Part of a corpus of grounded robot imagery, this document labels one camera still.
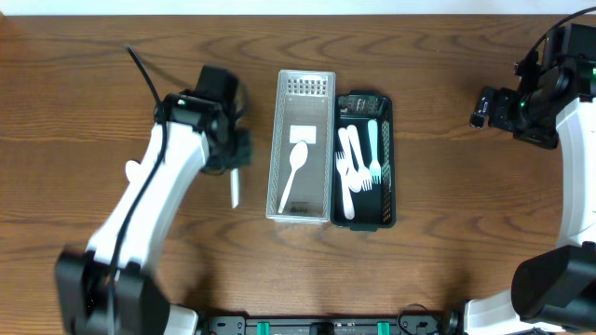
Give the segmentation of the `clear perforated plastic basket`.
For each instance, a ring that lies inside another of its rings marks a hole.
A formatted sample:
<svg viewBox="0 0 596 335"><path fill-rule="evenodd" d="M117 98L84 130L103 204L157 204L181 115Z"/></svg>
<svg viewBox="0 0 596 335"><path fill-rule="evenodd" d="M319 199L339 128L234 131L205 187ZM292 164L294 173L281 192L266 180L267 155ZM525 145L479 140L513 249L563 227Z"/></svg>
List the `clear perforated plastic basket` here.
<svg viewBox="0 0 596 335"><path fill-rule="evenodd" d="M283 223L322 224L330 219L335 73L278 73L265 216ZM281 214L278 207L291 173L290 153L305 141L308 157L295 174Z"/></svg>

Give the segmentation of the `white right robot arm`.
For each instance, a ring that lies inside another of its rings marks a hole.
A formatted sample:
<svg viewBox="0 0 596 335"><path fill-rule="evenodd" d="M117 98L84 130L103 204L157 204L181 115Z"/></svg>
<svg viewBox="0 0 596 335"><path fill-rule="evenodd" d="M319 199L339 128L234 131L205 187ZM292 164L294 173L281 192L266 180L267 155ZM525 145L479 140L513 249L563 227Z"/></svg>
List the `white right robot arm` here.
<svg viewBox="0 0 596 335"><path fill-rule="evenodd" d="M562 223L556 248L522 262L511 288L468 301L463 334L595 329L595 69L546 72L518 102L521 116L555 136L562 148Z"/></svg>

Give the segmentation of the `dark green plastic basket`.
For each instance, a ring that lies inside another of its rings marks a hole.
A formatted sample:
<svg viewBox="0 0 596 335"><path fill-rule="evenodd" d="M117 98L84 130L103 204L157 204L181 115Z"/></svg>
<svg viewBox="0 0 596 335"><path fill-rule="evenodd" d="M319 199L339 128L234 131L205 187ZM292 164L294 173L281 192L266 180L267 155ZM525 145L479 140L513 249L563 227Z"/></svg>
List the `dark green plastic basket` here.
<svg viewBox="0 0 596 335"><path fill-rule="evenodd" d="M375 119L378 124L378 160L381 166L381 183L372 183L370 191L354 193L350 189L355 218L347 220L343 212L340 175L336 170L332 182L331 222L352 231L370 231L392 227L397 219L397 192L395 182L393 102L375 90L352 90L336 98L334 129L354 125L359 134L364 165L369 169L371 148L367 123ZM339 135L334 135L333 152L344 152ZM352 150L354 167L358 162Z"/></svg>

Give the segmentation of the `white plastic fork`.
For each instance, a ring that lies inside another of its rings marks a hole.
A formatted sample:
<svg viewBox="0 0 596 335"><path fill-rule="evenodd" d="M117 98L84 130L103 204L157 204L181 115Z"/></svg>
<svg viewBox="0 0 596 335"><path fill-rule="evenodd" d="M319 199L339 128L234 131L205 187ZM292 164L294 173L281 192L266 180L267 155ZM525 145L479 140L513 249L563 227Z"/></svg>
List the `white plastic fork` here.
<svg viewBox="0 0 596 335"><path fill-rule="evenodd" d="M373 188L372 175L364 165L358 130L354 125L349 125L346 129L348 132L348 138L350 140L352 150L358 162L358 174L361 181L361 190L364 192L370 191Z"/></svg>
<svg viewBox="0 0 596 335"><path fill-rule="evenodd" d="M335 153L335 166L340 175L344 216L347 220L353 220L355 209L347 182L348 165L343 152Z"/></svg>

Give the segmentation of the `pale green plastic fork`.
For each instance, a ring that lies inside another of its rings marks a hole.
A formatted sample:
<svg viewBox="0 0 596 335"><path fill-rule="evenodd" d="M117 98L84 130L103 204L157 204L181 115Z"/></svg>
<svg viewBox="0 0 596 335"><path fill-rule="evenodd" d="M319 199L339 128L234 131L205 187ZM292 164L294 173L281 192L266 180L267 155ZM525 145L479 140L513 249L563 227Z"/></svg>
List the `pale green plastic fork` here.
<svg viewBox="0 0 596 335"><path fill-rule="evenodd" d="M369 166L374 184L381 183L381 166L378 160L378 124L375 119L370 119L367 123L369 143L371 148L371 163Z"/></svg>

